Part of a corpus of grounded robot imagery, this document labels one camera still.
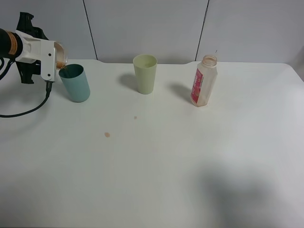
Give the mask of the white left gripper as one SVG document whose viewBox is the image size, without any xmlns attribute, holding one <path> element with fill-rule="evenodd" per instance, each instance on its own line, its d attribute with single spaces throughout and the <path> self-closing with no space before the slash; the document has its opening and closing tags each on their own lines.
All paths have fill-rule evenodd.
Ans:
<svg viewBox="0 0 304 228">
<path fill-rule="evenodd" d="M 15 31 L 22 42 L 21 54 L 15 60 L 23 84 L 33 84 L 32 75 L 40 75 L 41 39 L 48 40 L 41 28 L 32 25 L 33 18 L 20 12 Z"/>
</svg>

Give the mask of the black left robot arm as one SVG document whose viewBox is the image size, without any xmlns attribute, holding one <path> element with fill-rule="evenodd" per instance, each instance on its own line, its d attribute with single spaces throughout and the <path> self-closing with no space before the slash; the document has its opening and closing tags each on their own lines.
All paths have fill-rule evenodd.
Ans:
<svg viewBox="0 0 304 228">
<path fill-rule="evenodd" d="M 31 20 L 34 16 L 27 12 L 21 12 L 17 24 L 17 30 L 31 35 L 34 38 L 47 40 L 43 30 L 34 27 Z M 21 38 L 17 33 L 7 30 L 0 30 L 0 69 L 3 71 L 0 77 L 3 78 L 10 69 L 10 66 L 16 62 L 16 58 L 20 56 L 23 50 Z M 41 73 L 41 61 L 35 60 L 33 63 L 16 62 L 21 83 L 33 84 L 32 76 Z"/>
</svg>

